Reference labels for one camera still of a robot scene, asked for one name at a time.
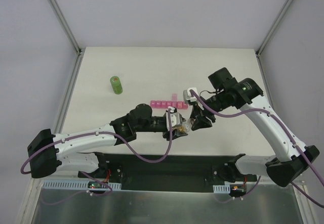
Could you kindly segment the clear pill bottle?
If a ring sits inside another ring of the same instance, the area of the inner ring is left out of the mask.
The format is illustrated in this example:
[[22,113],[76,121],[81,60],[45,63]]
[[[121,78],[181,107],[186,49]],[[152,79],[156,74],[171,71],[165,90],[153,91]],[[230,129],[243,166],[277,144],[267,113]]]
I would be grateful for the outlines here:
[[180,126],[176,126],[176,129],[180,132],[188,133],[192,131],[194,119],[184,119]]

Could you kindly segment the pink weekly pill organizer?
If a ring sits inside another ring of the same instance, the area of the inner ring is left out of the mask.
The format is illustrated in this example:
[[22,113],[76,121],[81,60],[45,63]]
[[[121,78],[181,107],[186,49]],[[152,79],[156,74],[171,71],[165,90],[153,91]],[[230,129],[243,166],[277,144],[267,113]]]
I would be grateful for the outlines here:
[[173,107],[179,110],[187,110],[189,106],[184,102],[178,99],[178,94],[172,94],[171,99],[166,100],[151,100],[149,103],[152,109],[166,109]]

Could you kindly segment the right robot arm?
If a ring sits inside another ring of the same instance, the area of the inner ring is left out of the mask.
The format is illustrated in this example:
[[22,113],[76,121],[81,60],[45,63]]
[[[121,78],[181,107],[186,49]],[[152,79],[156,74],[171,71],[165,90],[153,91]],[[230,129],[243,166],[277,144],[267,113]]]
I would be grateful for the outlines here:
[[[184,101],[192,106],[191,130],[212,127],[216,116],[246,115],[275,153],[273,156],[238,154],[217,169],[221,179],[233,183],[254,174],[267,176],[278,186],[286,187],[307,168],[314,168],[311,163],[319,156],[318,148],[307,146],[288,129],[254,80],[237,81],[227,68],[214,72],[208,79],[215,89],[210,98],[200,97],[194,87],[183,92]],[[229,107],[239,112],[222,114]]]

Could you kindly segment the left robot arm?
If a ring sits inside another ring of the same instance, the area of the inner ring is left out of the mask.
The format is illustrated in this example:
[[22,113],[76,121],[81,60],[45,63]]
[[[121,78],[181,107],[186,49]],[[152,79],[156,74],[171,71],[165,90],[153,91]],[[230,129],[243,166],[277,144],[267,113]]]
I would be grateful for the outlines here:
[[27,147],[33,178],[43,178],[56,171],[78,171],[96,178],[106,175],[105,160],[93,149],[128,144],[137,138],[138,132],[160,132],[169,142],[186,136],[191,130],[188,121],[176,108],[169,107],[163,116],[153,116],[152,108],[140,104],[128,114],[104,126],[79,133],[52,133],[41,130]]

